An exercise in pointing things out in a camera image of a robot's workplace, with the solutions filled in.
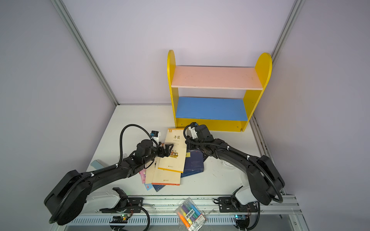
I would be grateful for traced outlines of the cream book red edge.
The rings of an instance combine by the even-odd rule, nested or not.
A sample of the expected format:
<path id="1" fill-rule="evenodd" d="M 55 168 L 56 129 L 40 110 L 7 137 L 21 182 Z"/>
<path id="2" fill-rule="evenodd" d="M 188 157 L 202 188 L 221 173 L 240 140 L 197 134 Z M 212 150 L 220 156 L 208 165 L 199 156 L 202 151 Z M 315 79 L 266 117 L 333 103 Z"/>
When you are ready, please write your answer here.
<path id="1" fill-rule="evenodd" d="M 159 169 L 160 158 L 156 158 L 152 184 L 154 185 L 180 185 L 181 173 Z"/>

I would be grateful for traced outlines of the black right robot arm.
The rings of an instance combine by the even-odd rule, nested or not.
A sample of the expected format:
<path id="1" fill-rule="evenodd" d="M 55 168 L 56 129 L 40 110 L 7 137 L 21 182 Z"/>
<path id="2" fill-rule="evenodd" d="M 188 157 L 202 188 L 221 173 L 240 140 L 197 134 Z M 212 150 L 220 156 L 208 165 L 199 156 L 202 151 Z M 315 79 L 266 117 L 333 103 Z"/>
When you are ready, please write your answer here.
<path id="1" fill-rule="evenodd" d="M 200 150 L 204 156 L 226 161 L 247 176 L 248 186 L 241 186 L 230 196 L 234 209 L 251 202 L 265 206 L 272 201 L 283 203 L 281 190 L 285 182 L 272 160 L 266 155 L 261 157 L 244 153 L 226 143 L 215 139 L 206 125 L 193 122 L 183 130 L 186 144 Z"/>

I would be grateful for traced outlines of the cream book yellow edge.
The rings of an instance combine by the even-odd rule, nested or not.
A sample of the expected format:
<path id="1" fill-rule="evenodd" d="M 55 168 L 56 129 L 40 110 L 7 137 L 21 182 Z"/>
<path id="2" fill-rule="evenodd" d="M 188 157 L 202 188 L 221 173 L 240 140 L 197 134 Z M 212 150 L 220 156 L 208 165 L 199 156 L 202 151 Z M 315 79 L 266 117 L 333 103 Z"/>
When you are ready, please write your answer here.
<path id="1" fill-rule="evenodd" d="M 173 147 L 168 157 L 160 159 L 158 169 L 183 173 L 187 154 L 187 145 L 183 130 L 168 129 L 165 144 L 173 144 Z"/>

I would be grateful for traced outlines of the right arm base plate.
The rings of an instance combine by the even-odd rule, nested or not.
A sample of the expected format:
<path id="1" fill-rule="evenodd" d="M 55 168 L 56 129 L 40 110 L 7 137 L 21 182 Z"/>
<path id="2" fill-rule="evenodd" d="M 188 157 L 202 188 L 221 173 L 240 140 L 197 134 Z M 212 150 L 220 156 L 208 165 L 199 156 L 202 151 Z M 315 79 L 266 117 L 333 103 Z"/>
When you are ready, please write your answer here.
<path id="1" fill-rule="evenodd" d="M 259 208 L 257 202 L 250 202 L 246 205 L 242 205 L 235 195 L 221 196 L 213 200 L 218 206 L 219 212 L 221 213 L 254 213 L 258 212 Z"/>

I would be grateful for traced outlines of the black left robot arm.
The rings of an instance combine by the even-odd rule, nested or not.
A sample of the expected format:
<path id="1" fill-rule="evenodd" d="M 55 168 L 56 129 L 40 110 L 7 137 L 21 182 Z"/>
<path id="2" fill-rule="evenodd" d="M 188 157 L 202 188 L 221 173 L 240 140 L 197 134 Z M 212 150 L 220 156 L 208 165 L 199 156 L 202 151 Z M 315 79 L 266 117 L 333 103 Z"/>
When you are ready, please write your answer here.
<path id="1" fill-rule="evenodd" d="M 123 135 L 129 127 L 141 129 L 148 139 L 142 140 L 136 150 L 128 157 L 123 157 Z M 65 225 L 76 218 L 85 205 L 87 196 L 95 190 L 118 181 L 130 178 L 142 171 L 146 164 L 156 157 L 169 157 L 173 144 L 162 146 L 141 126 L 129 124 L 120 132 L 119 160 L 116 164 L 98 170 L 79 173 L 69 171 L 54 187 L 44 200 L 44 205 L 51 213 L 49 223 Z"/>

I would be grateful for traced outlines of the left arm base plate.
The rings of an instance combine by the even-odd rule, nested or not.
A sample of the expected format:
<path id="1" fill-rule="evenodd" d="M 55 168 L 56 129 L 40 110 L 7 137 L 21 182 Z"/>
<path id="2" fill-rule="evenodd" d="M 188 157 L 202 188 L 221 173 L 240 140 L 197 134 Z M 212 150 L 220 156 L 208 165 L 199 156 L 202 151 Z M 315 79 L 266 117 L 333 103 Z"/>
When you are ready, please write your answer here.
<path id="1" fill-rule="evenodd" d="M 102 213 L 140 213 L 140 209 L 143 205 L 143 198 L 142 197 L 129 197 L 121 188 L 114 187 L 112 189 L 119 195 L 119 201 L 113 208 L 103 208 L 100 209 Z"/>

